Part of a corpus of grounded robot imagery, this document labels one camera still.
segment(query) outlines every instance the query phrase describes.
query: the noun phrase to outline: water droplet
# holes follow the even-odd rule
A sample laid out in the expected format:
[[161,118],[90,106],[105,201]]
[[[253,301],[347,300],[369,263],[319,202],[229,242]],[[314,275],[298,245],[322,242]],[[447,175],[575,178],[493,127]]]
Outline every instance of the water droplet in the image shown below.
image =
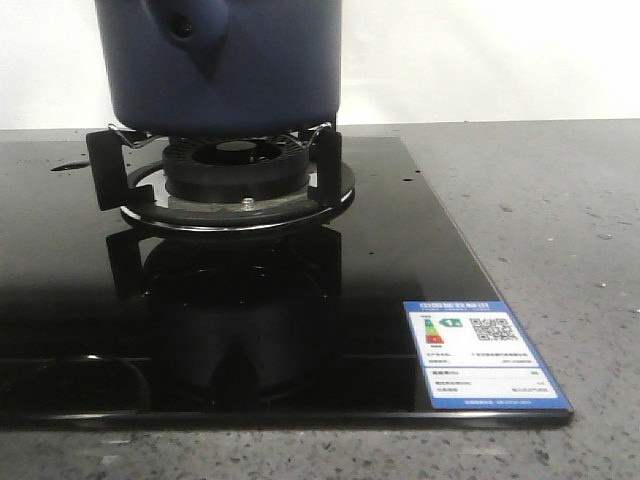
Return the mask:
[[71,162],[59,165],[51,169],[52,172],[64,172],[66,170],[77,170],[79,168],[85,168],[89,166],[89,162]]

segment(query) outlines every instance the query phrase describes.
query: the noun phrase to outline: qr code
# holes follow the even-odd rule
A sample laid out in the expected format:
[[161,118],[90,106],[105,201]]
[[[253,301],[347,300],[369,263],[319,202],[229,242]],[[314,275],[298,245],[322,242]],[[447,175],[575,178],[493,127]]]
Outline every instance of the qr code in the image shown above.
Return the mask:
[[478,340],[517,340],[513,327],[504,318],[471,318]]

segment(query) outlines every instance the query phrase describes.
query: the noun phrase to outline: blue pot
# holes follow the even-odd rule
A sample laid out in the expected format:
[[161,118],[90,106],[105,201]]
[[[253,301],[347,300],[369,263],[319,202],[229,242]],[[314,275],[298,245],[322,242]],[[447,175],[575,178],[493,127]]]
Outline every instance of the blue pot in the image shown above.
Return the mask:
[[341,0],[96,0],[118,119],[174,136],[332,121]]

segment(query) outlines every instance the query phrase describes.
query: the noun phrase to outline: blue label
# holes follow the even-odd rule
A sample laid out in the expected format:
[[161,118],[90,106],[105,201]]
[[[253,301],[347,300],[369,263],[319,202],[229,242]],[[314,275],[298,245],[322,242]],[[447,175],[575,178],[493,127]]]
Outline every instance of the blue label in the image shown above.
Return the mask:
[[571,409],[504,302],[405,302],[436,409]]

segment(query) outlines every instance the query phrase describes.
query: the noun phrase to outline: gray countertop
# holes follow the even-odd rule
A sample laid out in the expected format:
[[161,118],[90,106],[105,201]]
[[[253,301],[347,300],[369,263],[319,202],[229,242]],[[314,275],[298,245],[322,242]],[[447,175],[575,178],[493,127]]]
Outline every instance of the gray countertop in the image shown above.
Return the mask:
[[[572,401],[573,423],[546,431],[3,432],[0,478],[638,478],[640,121],[341,130],[403,139]],[[7,131],[0,141],[52,135]]]

